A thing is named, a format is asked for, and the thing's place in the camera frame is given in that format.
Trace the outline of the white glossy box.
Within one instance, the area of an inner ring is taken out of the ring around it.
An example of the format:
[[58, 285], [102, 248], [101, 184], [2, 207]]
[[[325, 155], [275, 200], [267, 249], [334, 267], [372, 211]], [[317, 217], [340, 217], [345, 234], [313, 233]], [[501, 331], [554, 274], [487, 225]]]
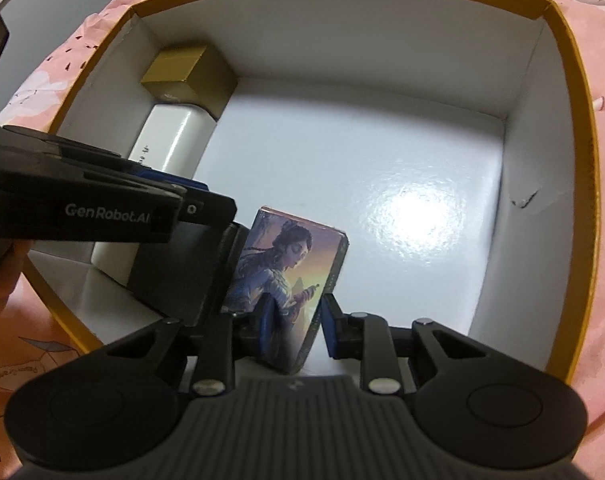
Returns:
[[[148, 114], [129, 159], [191, 180], [216, 125], [201, 107], [157, 104]], [[127, 286], [138, 250], [138, 244], [96, 242], [91, 263], [119, 285]]]

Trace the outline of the illustrated lady card box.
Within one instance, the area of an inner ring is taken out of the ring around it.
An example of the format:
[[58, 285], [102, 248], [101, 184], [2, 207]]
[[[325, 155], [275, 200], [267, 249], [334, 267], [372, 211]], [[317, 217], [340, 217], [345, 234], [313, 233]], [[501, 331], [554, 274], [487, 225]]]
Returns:
[[349, 240], [332, 226], [269, 207], [258, 210], [222, 310], [249, 313], [261, 297], [276, 304], [262, 361], [284, 374], [301, 369], [319, 329], [319, 300], [333, 291]]

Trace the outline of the black rectangular box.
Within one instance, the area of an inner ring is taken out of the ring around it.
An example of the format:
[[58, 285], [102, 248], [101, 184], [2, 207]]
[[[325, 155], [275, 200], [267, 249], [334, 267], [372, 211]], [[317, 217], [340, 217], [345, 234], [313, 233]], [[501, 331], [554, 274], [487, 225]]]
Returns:
[[164, 318], [195, 326], [222, 307], [249, 230], [236, 222], [225, 230], [181, 223], [166, 244], [142, 244], [127, 288]]

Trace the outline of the small gold cardboard box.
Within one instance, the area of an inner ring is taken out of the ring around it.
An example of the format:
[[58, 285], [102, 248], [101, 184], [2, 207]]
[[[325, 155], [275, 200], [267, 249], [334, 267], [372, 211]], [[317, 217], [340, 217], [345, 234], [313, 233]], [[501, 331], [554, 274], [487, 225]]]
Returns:
[[212, 44], [181, 44], [159, 51], [141, 84], [160, 102], [195, 105], [219, 120], [237, 77]]

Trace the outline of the orange cardboard storage box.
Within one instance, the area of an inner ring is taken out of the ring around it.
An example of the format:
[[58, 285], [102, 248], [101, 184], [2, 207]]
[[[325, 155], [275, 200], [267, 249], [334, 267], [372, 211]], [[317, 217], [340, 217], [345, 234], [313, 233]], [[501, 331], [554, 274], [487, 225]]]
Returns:
[[119, 0], [34, 128], [127, 154], [165, 47], [205, 40], [238, 84], [195, 177], [336, 226], [337, 296], [427, 316], [554, 376], [593, 304], [597, 140], [556, 0]]

